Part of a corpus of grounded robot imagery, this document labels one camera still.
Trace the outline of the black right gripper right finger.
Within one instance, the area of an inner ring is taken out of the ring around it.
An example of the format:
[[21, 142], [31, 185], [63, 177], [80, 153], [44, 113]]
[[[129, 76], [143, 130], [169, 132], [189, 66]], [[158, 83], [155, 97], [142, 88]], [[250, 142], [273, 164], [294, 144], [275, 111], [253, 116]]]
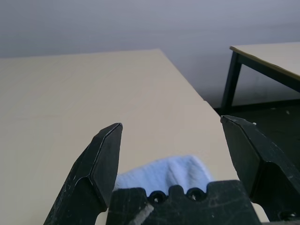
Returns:
[[269, 221], [300, 218], [300, 172], [285, 153], [256, 125], [223, 115], [221, 123], [232, 164], [251, 202]]

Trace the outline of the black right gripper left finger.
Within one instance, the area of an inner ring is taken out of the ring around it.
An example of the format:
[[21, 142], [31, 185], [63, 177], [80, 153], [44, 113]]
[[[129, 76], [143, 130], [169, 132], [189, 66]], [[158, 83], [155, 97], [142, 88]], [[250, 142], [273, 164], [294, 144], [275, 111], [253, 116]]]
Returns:
[[74, 162], [44, 224], [93, 225], [109, 207], [120, 155], [123, 126], [100, 130]]

